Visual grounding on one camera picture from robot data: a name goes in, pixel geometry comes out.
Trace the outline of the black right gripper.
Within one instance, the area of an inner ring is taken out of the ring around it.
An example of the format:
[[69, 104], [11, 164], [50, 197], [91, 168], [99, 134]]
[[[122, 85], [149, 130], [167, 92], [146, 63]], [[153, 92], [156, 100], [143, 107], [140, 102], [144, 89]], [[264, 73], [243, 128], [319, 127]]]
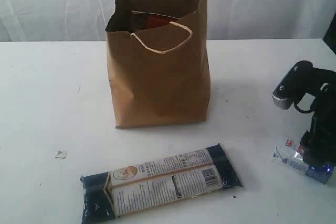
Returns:
[[335, 72], [313, 68], [305, 92], [314, 96], [310, 130], [303, 135], [303, 161], [335, 166]]

